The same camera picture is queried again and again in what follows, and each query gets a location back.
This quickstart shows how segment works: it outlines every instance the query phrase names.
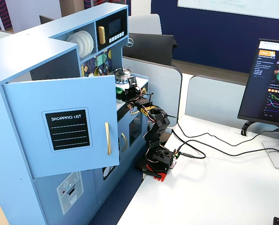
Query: door handle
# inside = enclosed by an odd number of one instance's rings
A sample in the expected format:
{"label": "door handle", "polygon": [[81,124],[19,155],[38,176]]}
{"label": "door handle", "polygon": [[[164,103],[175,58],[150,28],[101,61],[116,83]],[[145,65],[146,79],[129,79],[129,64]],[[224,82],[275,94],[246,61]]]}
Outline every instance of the door handle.
{"label": "door handle", "polygon": [[124,151],[124,150],[126,150],[127,147],[128,147],[128,142],[127,142],[126,136],[124,135],[123,132],[121,133],[121,136],[125,139],[125,144],[126,144],[126,146],[121,150],[121,151]]}
{"label": "door handle", "polygon": [[106,128],[106,138],[107,138],[107,154],[111,155],[111,141],[110,141],[110,132],[109,132],[109,123],[105,123]]}

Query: monitor screen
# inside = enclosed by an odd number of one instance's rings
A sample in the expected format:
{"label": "monitor screen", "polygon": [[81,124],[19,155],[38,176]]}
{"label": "monitor screen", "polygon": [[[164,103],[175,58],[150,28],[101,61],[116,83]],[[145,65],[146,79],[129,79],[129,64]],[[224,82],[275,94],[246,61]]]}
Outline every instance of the monitor screen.
{"label": "monitor screen", "polygon": [[133,59],[172,65],[173,35],[132,34],[122,55]]}
{"label": "monitor screen", "polygon": [[279,41],[259,41],[238,118],[279,126]]}
{"label": "monitor screen", "polygon": [[114,34],[122,31],[121,18],[114,20],[109,23],[109,36],[112,37]]}

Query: cubicle divider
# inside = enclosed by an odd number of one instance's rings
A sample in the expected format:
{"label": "cubicle divider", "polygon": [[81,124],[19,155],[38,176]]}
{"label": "cubicle divider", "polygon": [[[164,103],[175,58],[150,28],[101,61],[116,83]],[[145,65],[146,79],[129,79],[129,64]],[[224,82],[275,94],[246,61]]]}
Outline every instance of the cubicle divider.
{"label": "cubicle divider", "polygon": [[[237,115],[244,90],[243,85],[192,77],[189,81],[185,115],[241,129],[246,121],[238,119]],[[264,130],[274,129],[274,125],[256,123],[248,131],[259,134]],[[279,139],[279,132],[266,132],[263,135]]]}
{"label": "cubicle divider", "polygon": [[[168,115],[177,117],[179,114],[182,72],[176,67],[170,67],[144,60],[123,57],[123,66],[131,67],[133,73],[149,78],[149,93],[154,93],[151,100]],[[173,127],[176,118],[169,118]]]}

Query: shopping list sign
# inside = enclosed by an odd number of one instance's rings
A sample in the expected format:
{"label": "shopping list sign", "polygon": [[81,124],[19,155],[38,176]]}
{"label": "shopping list sign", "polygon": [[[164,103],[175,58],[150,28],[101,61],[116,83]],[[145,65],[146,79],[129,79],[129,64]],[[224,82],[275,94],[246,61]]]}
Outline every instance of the shopping list sign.
{"label": "shopping list sign", "polygon": [[88,109],[43,112],[52,151],[90,146]]}

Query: robotic arm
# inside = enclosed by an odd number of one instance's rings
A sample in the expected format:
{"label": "robotic arm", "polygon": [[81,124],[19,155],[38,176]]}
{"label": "robotic arm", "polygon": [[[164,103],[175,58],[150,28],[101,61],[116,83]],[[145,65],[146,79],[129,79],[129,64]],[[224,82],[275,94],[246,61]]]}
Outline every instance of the robotic arm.
{"label": "robotic arm", "polygon": [[163,181],[170,167],[173,165],[173,157],[175,154],[161,145],[160,137],[166,131],[170,124],[167,113],[160,107],[153,105],[153,102],[143,97],[142,91],[137,89],[137,81],[135,77],[128,79],[129,89],[125,89],[121,93],[116,94],[118,100],[126,102],[130,108],[137,108],[144,116],[153,122],[152,128],[143,137],[146,141],[147,152],[145,158],[146,167],[150,171],[150,175]]}

